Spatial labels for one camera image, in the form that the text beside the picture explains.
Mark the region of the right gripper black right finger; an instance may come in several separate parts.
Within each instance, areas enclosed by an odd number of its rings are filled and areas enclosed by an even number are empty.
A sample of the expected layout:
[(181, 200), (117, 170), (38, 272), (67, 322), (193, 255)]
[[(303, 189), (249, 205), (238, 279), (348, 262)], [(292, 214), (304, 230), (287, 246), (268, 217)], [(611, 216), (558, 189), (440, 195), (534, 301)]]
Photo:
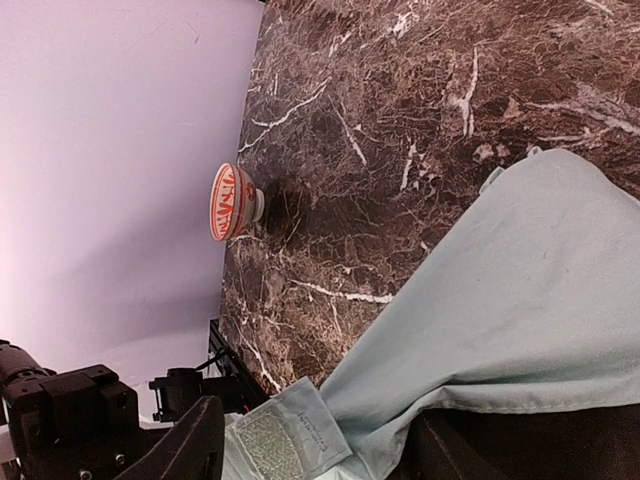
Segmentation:
[(409, 430), (410, 479), (504, 479), (442, 414), (416, 417)]

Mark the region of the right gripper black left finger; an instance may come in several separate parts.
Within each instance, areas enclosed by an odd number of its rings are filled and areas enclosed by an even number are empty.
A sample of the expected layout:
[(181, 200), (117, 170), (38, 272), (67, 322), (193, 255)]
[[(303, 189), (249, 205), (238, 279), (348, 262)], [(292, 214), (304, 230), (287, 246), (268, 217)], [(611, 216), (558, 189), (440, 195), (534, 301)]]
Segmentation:
[(220, 479), (224, 461), (225, 418), (222, 402), (201, 397), (122, 480)]

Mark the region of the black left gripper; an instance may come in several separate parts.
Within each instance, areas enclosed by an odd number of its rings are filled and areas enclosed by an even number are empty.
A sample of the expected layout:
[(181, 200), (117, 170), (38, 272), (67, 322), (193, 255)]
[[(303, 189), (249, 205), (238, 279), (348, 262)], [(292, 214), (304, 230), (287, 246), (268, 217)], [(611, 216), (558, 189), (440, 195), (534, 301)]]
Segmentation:
[(168, 432), (140, 426), (137, 393), (97, 365), (53, 375), (1, 365), (12, 479), (114, 479)]

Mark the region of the mint and black folding umbrella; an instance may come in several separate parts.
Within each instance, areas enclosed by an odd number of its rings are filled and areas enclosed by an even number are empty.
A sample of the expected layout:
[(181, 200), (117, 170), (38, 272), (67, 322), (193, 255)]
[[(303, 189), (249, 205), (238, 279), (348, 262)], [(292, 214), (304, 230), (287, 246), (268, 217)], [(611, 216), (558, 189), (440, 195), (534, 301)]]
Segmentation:
[(639, 475), (639, 169), (566, 149), (449, 199), (324, 205), (272, 181), (225, 249), (220, 326), (272, 394), (227, 479), (410, 479), (442, 414), (504, 479)]

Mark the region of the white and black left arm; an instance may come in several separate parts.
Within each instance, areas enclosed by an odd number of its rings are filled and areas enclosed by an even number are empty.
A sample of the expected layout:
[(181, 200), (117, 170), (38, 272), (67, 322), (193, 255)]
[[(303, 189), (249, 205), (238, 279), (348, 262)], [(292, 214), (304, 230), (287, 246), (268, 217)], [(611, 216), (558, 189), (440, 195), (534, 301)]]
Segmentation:
[(141, 427), (136, 391), (108, 367), (57, 373), (7, 340), (1, 423), (24, 479), (113, 479), (168, 432)]

